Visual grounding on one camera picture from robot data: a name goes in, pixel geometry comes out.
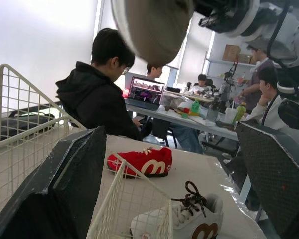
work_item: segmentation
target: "red sneaker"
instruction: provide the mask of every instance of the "red sneaker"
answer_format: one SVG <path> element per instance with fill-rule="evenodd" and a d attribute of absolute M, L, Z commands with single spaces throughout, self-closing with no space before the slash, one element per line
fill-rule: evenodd
<path fill-rule="evenodd" d="M 128 152 L 118 153 L 118 155 L 146 177 L 165 177 L 171 169 L 172 156 L 171 150 L 168 148 L 162 148 L 161 150 L 149 148 L 142 153 Z M 108 157 L 107 166 L 111 170 L 118 171 L 120 165 L 121 161 L 116 156 L 112 154 Z M 125 168 L 124 173 L 127 174 L 127 177 L 137 176 L 137 173 L 128 167 Z"/>

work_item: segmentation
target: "desk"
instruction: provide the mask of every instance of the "desk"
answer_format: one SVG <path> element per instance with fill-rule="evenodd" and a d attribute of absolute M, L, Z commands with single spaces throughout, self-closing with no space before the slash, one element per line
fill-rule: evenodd
<path fill-rule="evenodd" d="M 218 135 L 224 138 L 232 139 L 238 141 L 236 132 L 229 131 L 225 128 L 220 128 L 217 126 L 208 126 L 206 125 L 208 120 L 201 119 L 200 122 L 195 122 L 191 119 L 184 119 L 180 114 L 176 113 L 174 110 L 166 111 L 163 105 L 160 105 L 157 111 L 151 111 L 148 109 L 143 109 L 137 106 L 132 106 L 126 104 L 126 108 L 129 111 L 134 111 L 146 116 L 152 116 L 160 120 L 168 121 L 171 123 L 176 123 L 185 127 L 197 129 L 200 131 L 208 132 L 214 135 Z"/>
<path fill-rule="evenodd" d="M 107 154 L 112 152 L 129 152 L 143 151 L 144 148 L 153 147 L 161 149 L 160 146 L 148 143 L 133 141 L 128 138 L 108 136 Z M 250 218 L 249 212 L 246 211 L 244 204 L 239 200 L 235 193 L 232 183 L 228 180 L 225 172 L 214 157 L 195 154 L 172 149 L 172 167 L 169 175 L 164 178 L 151 178 L 150 180 L 158 185 L 172 198 L 184 198 L 187 193 L 185 182 L 190 180 L 194 182 L 202 195 L 215 193 L 223 200 L 224 220 L 218 239 L 265 239 L 259 226 Z M 102 199 L 105 197 L 114 174 L 105 167 L 102 174 L 101 189 L 94 212 L 97 213 Z M 145 182 L 141 179 L 123 179 L 124 188 L 130 187 L 136 191 L 147 188 Z M 137 204 L 137 197 L 132 200 Z M 145 212 L 147 208 L 137 204 L 136 208 L 128 213 L 124 220 L 113 225 L 114 228 L 120 227 L 119 232 L 128 233 L 131 220 L 138 212 Z"/>
<path fill-rule="evenodd" d="M 170 93 L 170 94 L 174 94 L 174 95 L 177 95 L 177 96 L 184 96 L 184 97 L 190 98 L 192 100 L 198 99 L 199 101 L 202 101 L 202 102 L 205 102 L 205 103 L 211 103 L 215 100 L 215 98 L 205 98 L 205 97 L 201 97 L 201 96 L 197 96 L 197 95 L 186 95 L 186 94 L 183 94 L 183 93 L 176 93 L 176 92 L 173 92 L 173 91 L 165 91 L 165 92 Z"/>

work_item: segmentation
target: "black padded pad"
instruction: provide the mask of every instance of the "black padded pad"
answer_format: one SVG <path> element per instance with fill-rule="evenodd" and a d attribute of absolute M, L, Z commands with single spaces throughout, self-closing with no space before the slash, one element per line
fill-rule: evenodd
<path fill-rule="evenodd" d="M 59 141 L 0 212 L 0 239 L 85 239 L 105 149 L 103 127 Z"/>
<path fill-rule="evenodd" d="M 251 184 L 283 239 L 299 238 L 299 145 L 250 122 L 236 128 Z"/>

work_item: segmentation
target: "white letter logo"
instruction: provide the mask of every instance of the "white letter logo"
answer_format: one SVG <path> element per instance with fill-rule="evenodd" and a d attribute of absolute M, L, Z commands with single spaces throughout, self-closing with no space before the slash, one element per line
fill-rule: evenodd
<path fill-rule="evenodd" d="M 164 162 L 157 162 L 155 159 L 152 159 L 143 165 L 141 169 L 142 174 L 144 174 L 148 169 L 148 167 L 150 167 L 151 165 L 153 165 L 153 170 L 151 171 L 150 174 L 155 174 L 159 168 L 160 168 L 160 172 L 159 172 L 160 174 L 162 174 L 165 171 L 166 165 Z"/>

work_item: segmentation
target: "green bottle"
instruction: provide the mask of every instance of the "green bottle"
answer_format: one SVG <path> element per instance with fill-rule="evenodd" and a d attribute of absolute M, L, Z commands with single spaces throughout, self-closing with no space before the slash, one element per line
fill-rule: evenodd
<path fill-rule="evenodd" d="M 190 111 L 192 111 L 193 113 L 199 113 L 199 99 L 195 99 L 195 101 L 191 105 Z"/>
<path fill-rule="evenodd" d="M 237 107 L 237 114 L 234 118 L 233 124 L 235 124 L 237 121 L 241 120 L 242 116 L 246 112 L 245 105 L 246 105 L 246 102 L 242 102 L 241 105 Z"/>

